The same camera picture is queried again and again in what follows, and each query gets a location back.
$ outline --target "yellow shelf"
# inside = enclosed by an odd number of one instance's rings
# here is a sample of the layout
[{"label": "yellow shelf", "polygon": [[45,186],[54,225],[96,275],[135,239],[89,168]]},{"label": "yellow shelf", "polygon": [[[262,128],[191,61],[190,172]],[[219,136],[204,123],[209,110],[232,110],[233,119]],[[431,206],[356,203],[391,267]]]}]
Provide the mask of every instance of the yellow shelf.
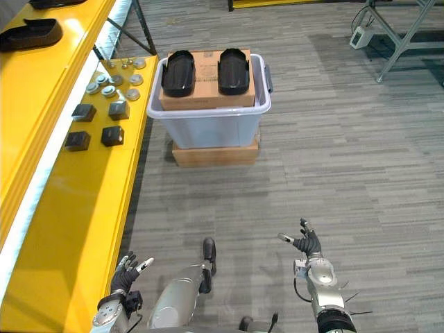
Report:
[{"label": "yellow shelf", "polygon": [[[86,151],[62,148],[20,251],[0,309],[1,332],[88,332],[98,301],[109,291],[119,254],[146,123],[146,105],[157,66],[146,58],[140,70],[109,70],[128,78],[141,74],[141,94],[129,101],[130,118],[113,121],[100,93],[82,103],[97,109],[92,122],[73,122],[69,132],[87,131]],[[102,128],[121,126],[124,143],[105,147]]]},{"label": "yellow shelf", "polygon": [[63,29],[55,45],[0,53],[0,250],[49,135],[115,0],[35,10],[26,4],[5,27],[54,18]]},{"label": "yellow shelf", "polygon": [[323,0],[234,0],[233,8],[287,5],[291,3],[323,2]]}]

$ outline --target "plastic storage bin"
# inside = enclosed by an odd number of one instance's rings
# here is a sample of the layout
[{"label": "plastic storage bin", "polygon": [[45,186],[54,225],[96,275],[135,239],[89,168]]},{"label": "plastic storage bin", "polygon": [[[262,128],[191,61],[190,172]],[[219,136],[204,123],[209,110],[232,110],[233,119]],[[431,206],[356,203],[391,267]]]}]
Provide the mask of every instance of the plastic storage bin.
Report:
[{"label": "plastic storage bin", "polygon": [[147,113],[154,119],[160,119],[178,147],[186,149],[251,145],[261,115],[271,109],[272,87],[264,59],[257,54],[250,55],[255,80],[255,106],[181,111],[164,111],[160,104],[162,65],[167,60],[162,59],[157,66]]}]

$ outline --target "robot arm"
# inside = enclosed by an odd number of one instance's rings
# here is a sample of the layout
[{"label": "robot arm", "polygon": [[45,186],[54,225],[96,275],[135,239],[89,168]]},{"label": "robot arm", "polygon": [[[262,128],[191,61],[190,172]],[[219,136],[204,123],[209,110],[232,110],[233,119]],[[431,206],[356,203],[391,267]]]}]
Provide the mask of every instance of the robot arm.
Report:
[{"label": "robot arm", "polygon": [[310,223],[304,219],[300,220],[303,227],[302,239],[295,239],[286,234],[279,234],[279,239],[293,244],[298,250],[307,255],[307,260],[295,260],[295,290],[296,279],[307,280],[308,291],[314,318],[318,323],[319,333],[330,332],[356,332],[349,312],[345,309],[342,295],[336,286],[337,278],[333,265],[323,257],[321,243],[316,236]]},{"label": "robot arm", "polygon": [[91,333],[128,332],[131,314],[142,306],[140,292],[130,291],[131,285],[154,262],[150,258],[138,266],[135,258],[129,252],[117,265],[111,281],[110,295],[102,298],[97,305],[98,311],[92,321]]}]

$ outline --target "metal rack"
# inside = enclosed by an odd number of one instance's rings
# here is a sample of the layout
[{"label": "metal rack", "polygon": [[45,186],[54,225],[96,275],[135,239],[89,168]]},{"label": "metal rack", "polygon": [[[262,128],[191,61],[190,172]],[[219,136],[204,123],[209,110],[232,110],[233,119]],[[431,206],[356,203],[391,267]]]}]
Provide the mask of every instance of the metal rack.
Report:
[{"label": "metal rack", "polygon": [[420,12],[416,17],[414,23],[412,23],[410,29],[407,31],[404,37],[400,37],[386,22],[386,20],[376,11],[375,0],[367,0],[366,5],[361,10],[358,16],[357,26],[359,26],[366,13],[369,12],[378,22],[382,28],[387,32],[387,35],[395,43],[395,51],[388,59],[388,62],[384,65],[379,76],[376,78],[378,83],[381,83],[384,76],[390,71],[391,67],[395,64],[396,60],[407,50],[414,49],[440,49],[444,48],[444,41],[441,42],[412,42],[413,36],[418,31],[422,21],[426,18],[430,10],[436,5],[436,0],[416,0],[416,3],[420,6]]},{"label": "metal rack", "polygon": [[123,33],[128,38],[130,38],[134,43],[139,45],[143,50],[152,54],[153,56],[157,55],[157,51],[154,46],[153,38],[151,38],[150,31],[148,29],[148,25],[146,24],[145,16],[140,7],[139,0],[131,0],[132,8],[134,8],[137,18],[139,20],[140,26],[144,32],[146,41],[148,42],[148,46],[140,42],[132,33],[128,32],[123,26],[118,25],[113,19],[107,18],[107,21],[110,22],[115,28],[119,29],[120,33]]}]

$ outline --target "gray carpet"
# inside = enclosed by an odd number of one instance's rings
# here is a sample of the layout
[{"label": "gray carpet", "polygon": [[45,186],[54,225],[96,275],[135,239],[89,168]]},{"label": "gray carpet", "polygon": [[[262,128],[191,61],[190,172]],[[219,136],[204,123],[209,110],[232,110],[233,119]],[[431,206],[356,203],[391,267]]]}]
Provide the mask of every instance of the gray carpet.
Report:
[{"label": "gray carpet", "polygon": [[[175,49],[249,47],[270,65],[273,108],[261,121],[256,165],[180,169],[159,121],[146,129],[122,252],[154,256],[134,284],[150,310],[174,273],[216,239],[214,290],[192,325],[235,328],[244,315],[280,313],[285,332],[317,332],[293,291],[296,249],[278,232],[313,223],[360,332],[444,330],[443,50],[400,58],[375,78],[386,43],[355,51],[350,22],[362,3],[236,10],[225,0],[142,1],[161,56]],[[416,7],[383,8],[400,33]],[[444,30],[443,8],[426,30]],[[382,30],[375,22],[378,33]],[[127,28],[143,38],[135,14]],[[123,37],[126,52],[145,53]]]}]

